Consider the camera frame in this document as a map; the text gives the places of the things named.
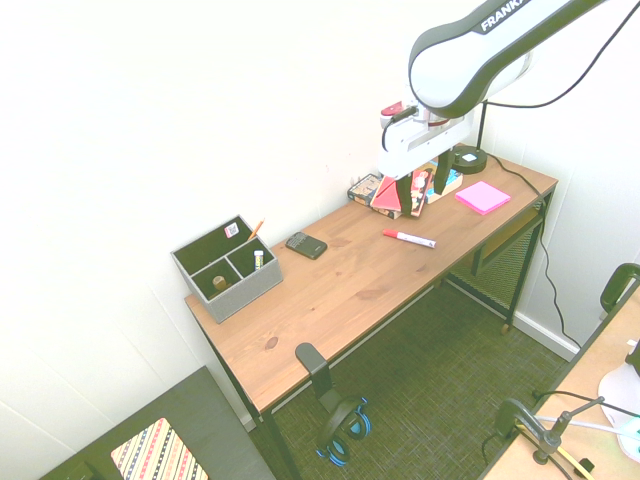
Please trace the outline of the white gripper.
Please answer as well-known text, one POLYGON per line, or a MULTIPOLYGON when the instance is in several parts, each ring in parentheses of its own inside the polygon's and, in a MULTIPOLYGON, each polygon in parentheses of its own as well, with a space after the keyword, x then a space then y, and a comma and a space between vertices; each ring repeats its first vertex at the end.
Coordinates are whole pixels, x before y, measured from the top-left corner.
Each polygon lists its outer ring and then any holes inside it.
POLYGON ((379 151, 378 171, 384 176, 398 179, 396 191, 404 216, 412 216, 412 172, 436 157, 438 166, 434 176, 434 192, 443 194, 454 158, 451 148, 470 134, 473 118, 473 114, 466 114, 434 128, 407 118, 383 131, 385 147, 379 151))

